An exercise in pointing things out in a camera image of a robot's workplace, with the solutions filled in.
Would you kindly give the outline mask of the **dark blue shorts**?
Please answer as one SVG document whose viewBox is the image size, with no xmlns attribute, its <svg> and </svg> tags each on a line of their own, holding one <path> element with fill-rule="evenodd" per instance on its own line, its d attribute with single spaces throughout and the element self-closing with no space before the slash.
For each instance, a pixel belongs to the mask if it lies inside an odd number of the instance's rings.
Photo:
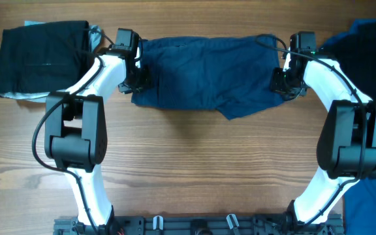
<svg viewBox="0 0 376 235">
<path fill-rule="evenodd" d="M 138 106 L 218 110 L 242 118 L 283 104 L 270 90 L 278 53 L 275 40 L 255 37 L 170 37 L 143 43 L 142 64 L 152 86 L 132 96 Z"/>
</svg>

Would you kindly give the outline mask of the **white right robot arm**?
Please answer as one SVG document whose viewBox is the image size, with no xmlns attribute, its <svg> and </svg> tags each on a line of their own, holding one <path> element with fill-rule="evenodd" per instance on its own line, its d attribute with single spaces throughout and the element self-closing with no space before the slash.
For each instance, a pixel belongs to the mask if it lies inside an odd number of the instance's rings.
<svg viewBox="0 0 376 235">
<path fill-rule="evenodd" d="M 284 232 L 305 232 L 324 224 L 347 190 L 376 174 L 376 105 L 318 51 L 313 32 L 293 34 L 280 50 L 286 65 L 274 69 L 271 91 L 291 101 L 311 88 L 328 112 L 317 143 L 319 167 L 282 222 Z"/>
</svg>

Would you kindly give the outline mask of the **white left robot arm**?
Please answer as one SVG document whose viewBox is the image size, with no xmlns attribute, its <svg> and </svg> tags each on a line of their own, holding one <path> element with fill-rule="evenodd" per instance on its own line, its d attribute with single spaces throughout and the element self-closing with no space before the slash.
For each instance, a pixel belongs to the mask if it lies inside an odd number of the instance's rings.
<svg viewBox="0 0 376 235">
<path fill-rule="evenodd" d="M 115 90 L 141 93 L 152 86 L 148 68 L 140 64 L 142 55 L 139 34 L 119 28 L 116 40 L 94 55 L 93 66 L 79 82 L 46 98 L 32 144 L 44 129 L 45 154 L 55 162 L 52 170 L 67 177 L 78 206 L 77 217 L 55 222 L 54 234 L 123 234 L 102 178 L 108 145 L 104 104 Z"/>
</svg>

